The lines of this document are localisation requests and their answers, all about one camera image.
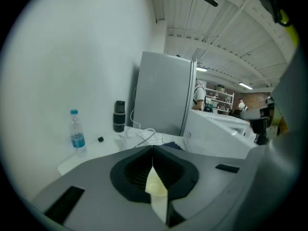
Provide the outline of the black thermos bottle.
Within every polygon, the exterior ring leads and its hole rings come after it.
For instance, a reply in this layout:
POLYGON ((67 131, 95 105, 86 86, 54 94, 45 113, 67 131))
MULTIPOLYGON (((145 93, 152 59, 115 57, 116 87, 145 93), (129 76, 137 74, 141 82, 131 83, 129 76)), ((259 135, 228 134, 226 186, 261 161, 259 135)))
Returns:
POLYGON ((113 129, 115 132, 123 132, 126 122, 125 101, 116 101, 113 114, 113 129))

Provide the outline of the person's grey shirt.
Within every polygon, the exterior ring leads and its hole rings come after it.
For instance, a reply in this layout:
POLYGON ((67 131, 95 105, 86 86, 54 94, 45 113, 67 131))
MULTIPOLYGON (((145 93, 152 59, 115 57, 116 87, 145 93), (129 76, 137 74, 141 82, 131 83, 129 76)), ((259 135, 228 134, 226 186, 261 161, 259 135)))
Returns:
POLYGON ((263 156, 234 224, 235 231, 308 231, 308 0, 260 0, 278 21, 283 10, 299 42, 272 92, 288 131, 263 156))

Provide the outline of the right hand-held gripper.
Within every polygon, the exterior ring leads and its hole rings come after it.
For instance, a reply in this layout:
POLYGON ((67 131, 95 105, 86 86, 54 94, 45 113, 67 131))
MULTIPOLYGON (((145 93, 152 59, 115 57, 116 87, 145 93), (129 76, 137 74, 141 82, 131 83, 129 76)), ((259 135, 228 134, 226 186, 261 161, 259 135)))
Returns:
POLYGON ((261 108, 241 112, 241 119, 249 120, 253 132, 257 135, 256 144, 265 145, 276 137, 275 112, 275 101, 272 97, 267 97, 261 108))

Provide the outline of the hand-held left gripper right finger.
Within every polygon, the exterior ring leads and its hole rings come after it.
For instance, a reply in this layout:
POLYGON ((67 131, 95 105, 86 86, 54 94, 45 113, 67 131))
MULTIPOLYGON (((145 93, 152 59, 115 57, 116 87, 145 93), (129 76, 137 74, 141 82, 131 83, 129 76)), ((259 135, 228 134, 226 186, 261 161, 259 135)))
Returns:
POLYGON ((176 226, 201 212, 227 187, 244 160, 153 146, 153 166, 167 189, 166 225, 176 226))

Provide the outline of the grey refrigerator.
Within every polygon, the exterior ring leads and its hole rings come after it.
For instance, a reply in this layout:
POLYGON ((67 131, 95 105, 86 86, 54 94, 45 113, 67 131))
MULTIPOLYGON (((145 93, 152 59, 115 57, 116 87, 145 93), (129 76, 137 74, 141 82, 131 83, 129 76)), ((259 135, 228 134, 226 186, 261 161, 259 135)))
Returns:
POLYGON ((196 61, 144 51, 135 94, 133 120, 141 129, 175 136, 184 133, 192 107, 196 61))

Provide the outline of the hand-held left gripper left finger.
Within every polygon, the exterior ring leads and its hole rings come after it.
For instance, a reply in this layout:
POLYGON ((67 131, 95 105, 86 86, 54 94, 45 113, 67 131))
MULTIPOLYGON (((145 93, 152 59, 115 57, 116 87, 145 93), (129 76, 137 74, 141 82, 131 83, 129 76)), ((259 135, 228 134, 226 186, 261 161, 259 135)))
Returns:
POLYGON ((127 200, 110 180, 110 171, 117 162, 141 150, 129 149, 80 164, 41 190, 34 197, 33 206, 44 213, 69 187, 75 186, 84 189, 84 193, 64 222, 71 230, 166 230, 150 204, 127 200))

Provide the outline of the white box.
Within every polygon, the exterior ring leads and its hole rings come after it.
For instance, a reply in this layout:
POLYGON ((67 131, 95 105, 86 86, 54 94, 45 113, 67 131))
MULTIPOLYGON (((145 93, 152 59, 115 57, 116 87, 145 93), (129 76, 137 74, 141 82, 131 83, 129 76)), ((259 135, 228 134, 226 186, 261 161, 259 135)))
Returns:
POLYGON ((188 152, 216 157, 245 159, 257 146, 249 122, 196 110, 188 112, 183 138, 188 152))

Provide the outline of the white shelving unit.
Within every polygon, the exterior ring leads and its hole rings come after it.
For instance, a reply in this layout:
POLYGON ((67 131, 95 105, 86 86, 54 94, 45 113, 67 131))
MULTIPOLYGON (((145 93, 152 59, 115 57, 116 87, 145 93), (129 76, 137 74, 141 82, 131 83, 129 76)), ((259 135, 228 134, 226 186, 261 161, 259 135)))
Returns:
POLYGON ((211 100, 213 112, 218 114, 228 114, 233 108, 234 93, 228 94, 226 92, 214 90, 205 87, 206 97, 211 100))

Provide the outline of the clear plastic water bottle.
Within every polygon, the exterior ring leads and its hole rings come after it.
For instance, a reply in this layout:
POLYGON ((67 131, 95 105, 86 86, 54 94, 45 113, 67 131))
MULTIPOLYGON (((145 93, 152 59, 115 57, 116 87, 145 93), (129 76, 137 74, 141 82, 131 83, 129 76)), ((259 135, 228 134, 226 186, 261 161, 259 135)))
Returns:
POLYGON ((70 140, 75 150, 77 157, 85 157, 87 154, 87 147, 85 143, 85 136, 83 127, 79 119, 78 110, 73 109, 70 111, 70 140))

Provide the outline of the dark blue flat object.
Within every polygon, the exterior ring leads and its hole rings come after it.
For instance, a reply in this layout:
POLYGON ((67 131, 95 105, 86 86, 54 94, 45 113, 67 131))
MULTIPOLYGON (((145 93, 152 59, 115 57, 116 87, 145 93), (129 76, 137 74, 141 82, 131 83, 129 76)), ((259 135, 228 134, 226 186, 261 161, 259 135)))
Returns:
POLYGON ((169 147, 169 148, 173 148, 173 149, 176 149, 176 150, 180 150, 180 151, 183 151, 183 149, 178 145, 176 144, 175 142, 168 142, 168 143, 164 143, 162 144, 163 146, 166 146, 166 147, 169 147))

